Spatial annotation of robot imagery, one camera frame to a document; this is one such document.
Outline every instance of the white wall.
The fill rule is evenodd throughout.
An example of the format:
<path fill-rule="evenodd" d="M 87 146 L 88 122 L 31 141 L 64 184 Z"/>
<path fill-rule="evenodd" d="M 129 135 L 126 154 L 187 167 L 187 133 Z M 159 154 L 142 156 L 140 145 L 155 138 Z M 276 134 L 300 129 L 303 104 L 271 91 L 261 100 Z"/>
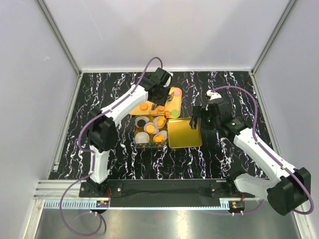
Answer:
<path fill-rule="evenodd" d="M 79 67 L 251 69 L 288 0 L 45 0 Z"/>
<path fill-rule="evenodd" d="M 0 234 L 21 235 L 76 75 L 35 0 L 0 1 Z"/>
<path fill-rule="evenodd" d="M 260 70 L 264 96 L 282 155 L 312 174 L 311 193 L 319 222 L 319 1 L 300 0 Z"/>

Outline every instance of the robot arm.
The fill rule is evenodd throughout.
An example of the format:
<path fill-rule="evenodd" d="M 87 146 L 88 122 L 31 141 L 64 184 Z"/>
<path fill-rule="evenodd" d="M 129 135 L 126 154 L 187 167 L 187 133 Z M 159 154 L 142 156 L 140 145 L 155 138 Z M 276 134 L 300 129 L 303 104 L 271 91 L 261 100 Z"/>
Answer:
<path fill-rule="evenodd" d="M 118 139 L 116 127 L 120 121 L 135 107 L 145 101 L 151 101 L 164 106 L 170 91 L 171 74 L 158 68 L 154 74 L 143 77 L 140 85 L 132 87 L 112 104 L 102 108 L 93 109 L 90 118 L 105 114 L 96 120 L 88 129 L 90 149 L 95 152 L 95 160 L 91 154 L 91 176 L 88 179 L 90 186 L 97 192 L 101 184 L 109 175 L 108 161 L 110 150 L 115 147 Z"/>
<path fill-rule="evenodd" d="M 259 137 L 257 140 L 275 156 L 282 164 L 278 165 L 253 139 L 253 130 L 242 117 L 234 118 L 231 107 L 218 93 L 207 92 L 210 97 L 208 105 L 195 106 L 190 122 L 192 128 L 201 118 L 202 130 L 217 129 L 222 137 L 228 138 L 233 144 L 246 152 L 266 173 L 268 179 L 250 176 L 245 172 L 237 172 L 227 178 L 230 193 L 249 193 L 267 200 L 273 209 L 286 215 L 305 201 L 307 196 L 292 176 L 285 170 L 289 169 L 310 192 L 311 175 L 305 169 L 296 169 L 276 154 Z"/>

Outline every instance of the pink object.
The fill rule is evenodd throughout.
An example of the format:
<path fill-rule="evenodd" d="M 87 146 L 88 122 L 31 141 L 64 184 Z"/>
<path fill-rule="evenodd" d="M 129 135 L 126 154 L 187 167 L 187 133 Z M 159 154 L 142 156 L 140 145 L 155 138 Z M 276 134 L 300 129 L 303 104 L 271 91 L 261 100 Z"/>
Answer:
<path fill-rule="evenodd" d="M 180 96 L 180 93 L 181 93 L 180 90 L 175 90 L 175 91 L 174 91 L 174 95 L 175 95 L 175 96 Z"/>

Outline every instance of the metal floor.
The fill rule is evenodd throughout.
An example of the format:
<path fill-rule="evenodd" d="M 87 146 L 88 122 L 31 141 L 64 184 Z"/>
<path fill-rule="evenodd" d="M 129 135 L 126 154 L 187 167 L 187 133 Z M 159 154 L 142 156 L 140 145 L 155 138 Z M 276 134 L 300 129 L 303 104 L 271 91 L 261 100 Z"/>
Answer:
<path fill-rule="evenodd" d="M 256 201 L 246 202 L 247 211 Z M 84 210 L 64 210 L 70 226 L 82 233 L 91 233 L 99 225 L 98 218 L 84 215 Z M 268 203 L 251 215 L 217 216 L 208 211 L 140 211 L 109 210 L 102 214 L 102 225 L 93 239 L 300 239 L 292 213 L 283 217 Z M 36 239 L 83 238 L 71 233 L 62 224 L 59 210 L 44 209 Z"/>

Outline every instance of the table surface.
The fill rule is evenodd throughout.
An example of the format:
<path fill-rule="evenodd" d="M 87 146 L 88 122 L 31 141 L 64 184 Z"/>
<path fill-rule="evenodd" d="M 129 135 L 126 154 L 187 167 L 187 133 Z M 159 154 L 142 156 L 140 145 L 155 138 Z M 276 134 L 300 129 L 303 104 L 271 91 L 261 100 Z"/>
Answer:
<path fill-rule="evenodd" d="M 256 201 L 246 202 L 248 210 Z M 84 210 L 64 210 L 70 226 L 91 233 L 99 225 L 93 215 L 75 219 Z M 109 210 L 103 213 L 107 224 L 93 239 L 300 239 L 292 213 L 277 214 L 268 203 L 250 215 L 217 216 L 207 211 L 132 211 Z M 59 210 L 44 209 L 36 239 L 77 239 L 63 226 Z"/>
<path fill-rule="evenodd" d="M 49 179 L 79 179 L 88 174 L 89 153 L 79 152 L 77 138 L 93 107 L 105 107 L 124 94 L 140 73 L 85 73 L 72 113 L 57 172 Z M 239 86 L 257 95 L 248 72 L 174 72 L 172 86 L 182 90 L 181 118 L 191 117 L 192 106 L 205 105 L 205 93 L 225 85 Z M 253 120 L 253 103 L 241 91 L 220 94 L 232 104 L 233 115 Z M 116 147 L 111 150 L 110 179 L 202 179 L 225 178 L 238 170 L 265 177 L 249 156 L 216 132 L 202 132 L 203 145 L 196 148 L 138 149 L 134 145 L 134 117 L 125 117 L 117 128 Z M 271 146 L 264 118 L 258 108 L 257 134 Z"/>

